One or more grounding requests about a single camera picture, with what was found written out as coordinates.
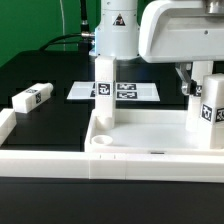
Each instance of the white block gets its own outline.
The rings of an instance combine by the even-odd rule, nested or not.
[[[125,154],[95,153],[90,157],[90,179],[125,179]]]
[[[15,111],[13,109],[3,109],[0,113],[0,146],[15,126]]]
[[[203,77],[211,75],[213,71],[213,61],[195,61],[193,63],[191,78],[197,82],[197,92],[189,97],[188,114],[186,120],[186,130],[196,132],[201,111],[201,93],[203,91]]]
[[[95,60],[95,108],[99,129],[114,127],[116,105],[116,58],[99,56]]]
[[[89,154],[1,150],[0,176],[88,179]]]
[[[224,75],[205,76],[201,98],[199,148],[224,148]]]
[[[28,113],[51,97],[51,83],[37,83],[34,86],[12,97],[15,112]]]

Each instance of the circular hole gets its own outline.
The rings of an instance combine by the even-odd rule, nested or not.
[[[108,135],[97,135],[91,140],[93,145],[111,145],[112,142],[113,139]]]

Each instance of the sticker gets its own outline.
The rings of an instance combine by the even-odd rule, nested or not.
[[[212,108],[203,104],[202,107],[202,115],[205,120],[210,121],[212,120]]]
[[[216,120],[215,122],[222,122],[224,121],[224,108],[218,109],[216,113]]]
[[[99,96],[111,96],[111,84],[110,83],[97,83]]]
[[[36,104],[41,102],[41,93],[36,94]]]
[[[118,90],[137,90],[136,84],[126,84],[126,83],[118,83],[117,84]]]
[[[117,92],[117,99],[138,99],[137,92]]]
[[[194,96],[201,97],[201,93],[202,93],[202,86],[201,85],[198,85],[196,87],[196,93],[194,94]]]
[[[122,18],[121,14],[118,15],[117,19],[113,23],[114,26],[125,26],[124,19]]]
[[[26,93],[35,93],[35,92],[37,92],[37,90],[35,90],[35,89],[28,89],[25,92]]]

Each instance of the white cylinder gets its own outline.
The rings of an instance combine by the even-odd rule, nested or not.
[[[118,60],[138,57],[138,0],[101,0],[101,22],[95,30],[96,56],[115,56]]]

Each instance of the cable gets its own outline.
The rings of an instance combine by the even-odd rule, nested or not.
[[[65,35],[65,13],[64,13],[64,5],[63,5],[63,0],[60,0],[60,7],[61,7],[61,17],[62,17],[62,30],[63,30],[63,35]]]
[[[42,47],[40,47],[39,50],[40,51],[44,51],[50,45],[53,45],[53,43],[55,43],[55,42],[57,42],[59,40],[65,40],[65,39],[72,38],[72,37],[81,37],[81,33],[72,33],[72,34],[67,34],[67,35],[63,35],[63,36],[60,36],[60,37],[56,37],[56,38],[50,40],[45,45],[43,45]]]
[[[89,24],[87,20],[87,9],[86,9],[86,0],[80,0],[80,10],[81,10],[81,32],[89,32]]]
[[[51,43],[49,46],[51,45],[60,45],[60,44],[78,44],[79,41],[68,41],[68,42],[56,42],[56,43]]]

